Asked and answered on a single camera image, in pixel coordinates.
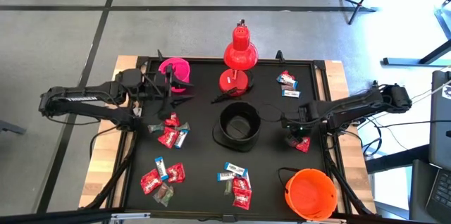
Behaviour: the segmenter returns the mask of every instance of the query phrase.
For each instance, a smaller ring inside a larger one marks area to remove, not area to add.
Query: lamp shade
[[[224,52],[224,63],[234,70],[249,70],[259,60],[257,48],[250,42],[251,33],[243,24],[232,33],[232,42]]]

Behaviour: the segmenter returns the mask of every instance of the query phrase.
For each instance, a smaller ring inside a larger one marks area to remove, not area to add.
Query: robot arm
[[[412,107],[412,101],[404,87],[377,83],[368,91],[336,101],[311,101],[299,107],[297,117],[282,115],[283,128],[309,129],[325,123],[327,130],[346,130],[355,121],[380,112],[404,113]]]
[[[290,129],[290,134],[285,138],[285,141],[290,146],[295,147],[302,141],[303,136],[310,134],[310,129],[314,126],[322,125],[327,132],[335,134],[337,131],[346,130],[351,123],[377,113],[384,111],[404,113],[411,107],[412,100],[410,100],[404,87],[398,85],[378,86],[377,82],[374,82],[373,87],[365,93],[336,101],[312,101],[299,107],[297,117],[289,118],[282,114],[280,121],[283,128]],[[346,179],[333,162],[328,149],[325,149],[324,156],[326,165],[357,212],[366,215],[372,214],[347,184]]]
[[[114,81],[95,87],[52,87],[41,94],[39,112],[46,117],[72,113],[106,119],[117,125],[119,130],[133,131],[139,124],[139,118],[131,109],[118,106],[123,104],[127,97],[131,101],[161,99],[163,105],[159,117],[165,119],[175,106],[193,97],[173,96],[171,87],[187,88],[193,85],[177,79],[172,65],[166,67],[164,74],[157,72],[152,78],[143,75],[139,69],[128,69],[119,72]],[[86,101],[103,101],[118,108],[86,104]]]

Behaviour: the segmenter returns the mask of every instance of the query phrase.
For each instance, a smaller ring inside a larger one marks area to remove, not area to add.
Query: orange bucket
[[[325,220],[337,207],[337,190],[323,172],[306,168],[298,171],[285,186],[288,206],[306,220]]]

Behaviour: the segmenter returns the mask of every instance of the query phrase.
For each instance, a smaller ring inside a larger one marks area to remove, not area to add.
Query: pink cup
[[[190,83],[190,64],[183,58],[168,58],[163,63],[161,63],[158,70],[165,73],[166,66],[172,64],[174,70],[174,75],[181,81]],[[185,89],[178,89],[175,87],[171,88],[172,92],[180,93],[185,91]]]

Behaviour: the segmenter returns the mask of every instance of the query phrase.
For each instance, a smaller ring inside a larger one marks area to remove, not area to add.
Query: red candy package
[[[170,149],[177,140],[178,133],[179,132],[177,130],[165,127],[164,133],[162,136],[158,137],[158,141],[160,141],[160,143],[162,143],[163,145],[165,145],[167,148]]]
[[[168,182],[183,182],[185,180],[185,169],[182,163],[177,163],[166,169],[169,175]]]
[[[249,210],[251,206],[251,196],[252,191],[247,189],[233,188],[233,193],[235,194],[235,200],[232,206],[241,207],[242,209]]]
[[[296,149],[307,153],[310,146],[310,137],[302,137],[302,142],[296,145]]]
[[[281,73],[281,75],[286,75],[286,76],[290,77],[292,80],[295,79],[295,76],[289,75],[287,70],[284,70],[284,71]]]
[[[251,190],[246,178],[233,178],[232,187],[233,187],[233,192],[235,192],[235,188]]]
[[[141,187],[145,194],[149,194],[163,183],[156,169],[153,169],[141,178]]]
[[[167,126],[180,126],[180,121],[178,120],[177,114],[171,113],[171,118],[166,119],[164,124]]]

